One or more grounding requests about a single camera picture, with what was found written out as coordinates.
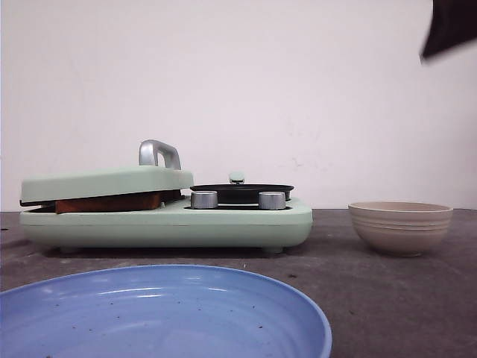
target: beige bowl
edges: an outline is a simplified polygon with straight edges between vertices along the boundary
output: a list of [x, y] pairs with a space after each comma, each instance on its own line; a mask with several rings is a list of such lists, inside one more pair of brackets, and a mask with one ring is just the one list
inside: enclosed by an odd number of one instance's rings
[[356, 233], [386, 254], [418, 256], [447, 233], [452, 208], [424, 203], [373, 201], [348, 205]]

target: pan lid knob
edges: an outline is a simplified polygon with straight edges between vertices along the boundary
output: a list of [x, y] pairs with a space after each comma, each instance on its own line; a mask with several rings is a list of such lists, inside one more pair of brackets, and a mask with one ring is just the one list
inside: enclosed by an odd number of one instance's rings
[[243, 172], [231, 172], [229, 174], [229, 182], [231, 184], [243, 184], [245, 182], [245, 175]]

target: ceramic plate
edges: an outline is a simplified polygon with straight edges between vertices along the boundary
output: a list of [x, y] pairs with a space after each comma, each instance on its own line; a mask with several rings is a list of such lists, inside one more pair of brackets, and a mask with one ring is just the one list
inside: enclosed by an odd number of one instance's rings
[[320, 308], [269, 277], [211, 266], [135, 266], [0, 294], [11, 357], [328, 357]]

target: table surface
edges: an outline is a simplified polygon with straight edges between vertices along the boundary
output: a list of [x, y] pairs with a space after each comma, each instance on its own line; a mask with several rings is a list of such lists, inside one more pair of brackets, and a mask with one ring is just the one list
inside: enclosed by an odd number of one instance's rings
[[477, 210], [455, 210], [447, 238], [421, 257], [367, 248], [347, 210], [314, 210], [309, 238], [269, 256], [254, 248], [83, 249], [29, 242], [1, 214], [1, 289], [84, 271], [187, 263], [252, 271], [307, 294], [332, 326], [332, 357], [477, 357]]

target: mint green toy stove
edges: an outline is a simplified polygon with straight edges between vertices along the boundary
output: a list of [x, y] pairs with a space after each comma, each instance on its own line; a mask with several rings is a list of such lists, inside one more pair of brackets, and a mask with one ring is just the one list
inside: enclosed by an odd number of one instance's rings
[[[157, 155], [165, 167], [158, 166]], [[192, 188], [191, 196], [180, 195]], [[230, 184], [194, 186], [182, 170], [177, 150], [147, 140], [139, 149], [139, 166], [36, 177], [22, 183], [20, 222], [33, 242], [60, 248], [204, 248], [254, 247], [279, 253], [305, 241], [312, 210], [290, 196], [292, 186], [244, 184], [241, 173]], [[150, 210], [57, 213], [59, 201], [162, 193], [168, 200]]]

